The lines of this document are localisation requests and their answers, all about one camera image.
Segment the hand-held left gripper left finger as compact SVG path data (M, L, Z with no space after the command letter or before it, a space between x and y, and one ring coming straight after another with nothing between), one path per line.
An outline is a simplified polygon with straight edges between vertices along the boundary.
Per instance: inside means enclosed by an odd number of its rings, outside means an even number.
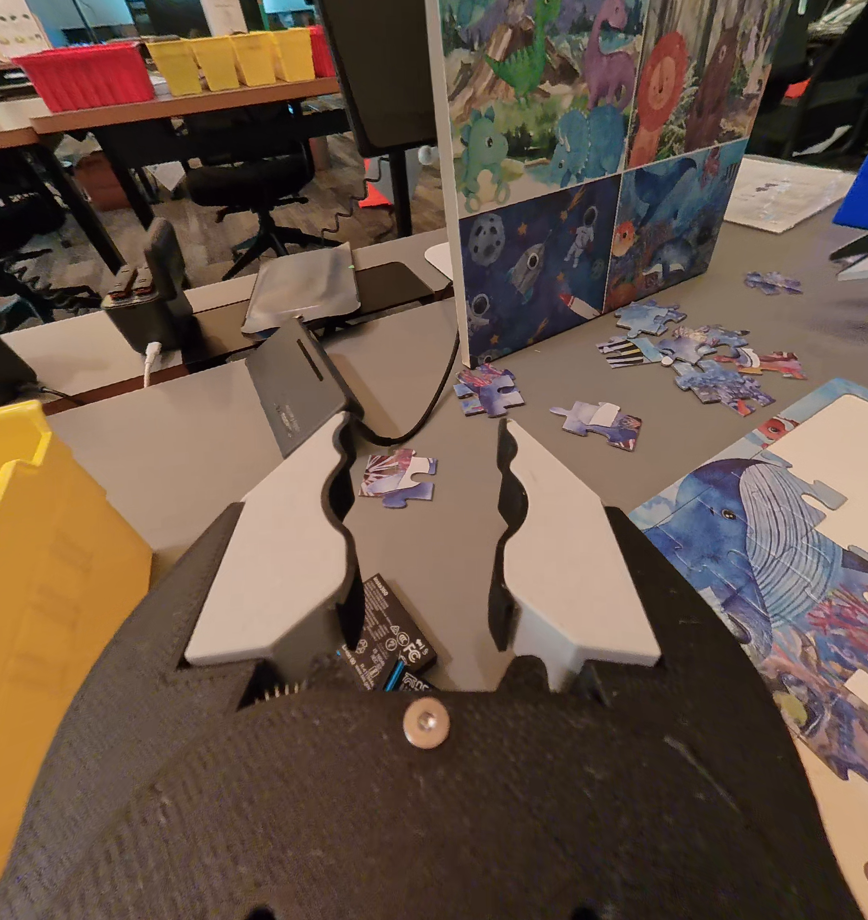
M336 413L251 489L185 650L210 666L308 668L359 644L366 616L353 535L352 415Z

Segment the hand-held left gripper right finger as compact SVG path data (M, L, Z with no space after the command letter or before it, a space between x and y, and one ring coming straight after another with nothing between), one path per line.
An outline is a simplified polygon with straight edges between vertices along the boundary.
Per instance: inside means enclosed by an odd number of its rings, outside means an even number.
M589 661L657 665L660 645L599 495L516 421L500 422L497 468L497 650L541 661L555 692Z

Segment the ocean jigsaw puzzle board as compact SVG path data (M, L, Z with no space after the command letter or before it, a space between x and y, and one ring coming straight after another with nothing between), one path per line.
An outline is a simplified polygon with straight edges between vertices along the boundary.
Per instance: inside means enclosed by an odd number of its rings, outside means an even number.
M797 619L820 542L868 553L868 389L821 385L630 518L761 674L868 918L868 605Z

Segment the white patch blue puzzle piece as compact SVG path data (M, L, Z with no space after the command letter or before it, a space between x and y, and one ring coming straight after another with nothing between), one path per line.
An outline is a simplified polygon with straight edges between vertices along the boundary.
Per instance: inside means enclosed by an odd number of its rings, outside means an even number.
M571 408L553 407L550 411L565 419L563 430L578 436L597 433L609 446L633 452L642 427L642 420L624 413L615 404L599 405L576 401Z

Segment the purple fan coral puzzle piece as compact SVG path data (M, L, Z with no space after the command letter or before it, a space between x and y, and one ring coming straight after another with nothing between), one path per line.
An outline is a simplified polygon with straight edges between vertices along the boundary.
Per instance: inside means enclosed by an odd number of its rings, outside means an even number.
M359 495L382 500L390 510L406 508L409 500L433 500L435 486L431 480L417 481L417 476L434 476L438 459L421 456L415 450L399 448L393 454L372 454L367 462Z

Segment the black charging hub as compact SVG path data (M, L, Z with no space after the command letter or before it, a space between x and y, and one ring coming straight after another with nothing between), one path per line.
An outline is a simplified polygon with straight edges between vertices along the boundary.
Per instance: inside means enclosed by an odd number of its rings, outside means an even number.
M338 413L357 420L364 417L363 407L323 344L300 317L283 320L244 364L283 458Z

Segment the pile of loose puzzle pieces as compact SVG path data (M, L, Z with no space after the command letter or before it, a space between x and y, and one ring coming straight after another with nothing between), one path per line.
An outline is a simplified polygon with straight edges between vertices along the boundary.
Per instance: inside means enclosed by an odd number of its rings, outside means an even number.
M597 344L612 369L647 365L669 369L682 392L693 393L704 405L730 408L741 417L774 404L762 387L764 374L799 382L808 379L795 353L757 351L746 329L689 326L687 314L677 305L648 300L617 308L613 316L620 334Z

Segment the large yellow storage bin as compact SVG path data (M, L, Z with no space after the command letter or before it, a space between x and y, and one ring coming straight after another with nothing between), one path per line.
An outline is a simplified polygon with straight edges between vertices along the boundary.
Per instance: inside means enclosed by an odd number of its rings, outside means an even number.
M0 876L61 720L151 564L42 405L0 408Z

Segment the silver foil pouch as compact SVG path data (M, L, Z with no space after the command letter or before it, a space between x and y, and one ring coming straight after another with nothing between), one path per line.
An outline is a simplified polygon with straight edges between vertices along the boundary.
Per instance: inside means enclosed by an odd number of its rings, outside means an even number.
M351 316L360 305L349 243L304 251L263 264L241 331L249 339L264 338L290 317Z

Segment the illustrated puzzle box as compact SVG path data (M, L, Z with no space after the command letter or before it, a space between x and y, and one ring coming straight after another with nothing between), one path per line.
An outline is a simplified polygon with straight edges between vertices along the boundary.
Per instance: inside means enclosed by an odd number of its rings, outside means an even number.
M426 2L474 367L704 273L793 2Z

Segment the black office chair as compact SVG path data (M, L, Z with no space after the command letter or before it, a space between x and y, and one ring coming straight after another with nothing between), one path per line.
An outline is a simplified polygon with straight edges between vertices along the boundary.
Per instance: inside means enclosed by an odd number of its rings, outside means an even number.
M244 114L231 128L207 132L210 148L201 166L185 177L188 196L194 204L217 208L218 224L235 213L255 215L254 237L233 248L234 261L223 275L228 281L257 262L267 252L288 256L289 246L302 250L323 246L318 237L300 228L279 226L275 209L294 203L308 203L302 190L315 174L306 140L290 135L288 126L301 120L289 104L262 114Z

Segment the wooden table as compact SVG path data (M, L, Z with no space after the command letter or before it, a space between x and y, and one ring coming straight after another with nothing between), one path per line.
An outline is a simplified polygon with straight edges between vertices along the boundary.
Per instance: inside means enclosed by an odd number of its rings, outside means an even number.
M154 214L132 170L198 157L192 141L177 137L172 131L168 136L162 135L164 129L173 127L174 121L238 109L290 105L293 115L290 121L281 124L281 136L308 141L348 131L347 114L343 109L308 114L301 111L305 101L339 92L336 78L323 77L59 113L51 112L46 103L38 99L38 113L29 116L28 123L41 140L58 134L91 133L107 157L132 212L143 228L149 228Z

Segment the black monitor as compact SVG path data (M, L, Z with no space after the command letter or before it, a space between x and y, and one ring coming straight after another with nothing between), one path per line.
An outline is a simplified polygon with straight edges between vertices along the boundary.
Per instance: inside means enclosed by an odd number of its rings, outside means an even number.
M318 1L364 157L437 145L424 1Z

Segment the small yellow bin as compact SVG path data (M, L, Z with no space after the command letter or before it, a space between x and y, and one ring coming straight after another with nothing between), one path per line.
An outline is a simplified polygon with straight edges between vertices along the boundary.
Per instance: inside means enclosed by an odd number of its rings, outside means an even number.
M221 92L242 85L230 36L187 39L208 90Z
M273 30L268 36L281 82L309 82L315 78L312 33L309 28Z
M146 49L174 98L203 92L200 70L189 40L147 41Z
M278 81L274 43L268 32L236 33L229 39L244 86L272 86Z

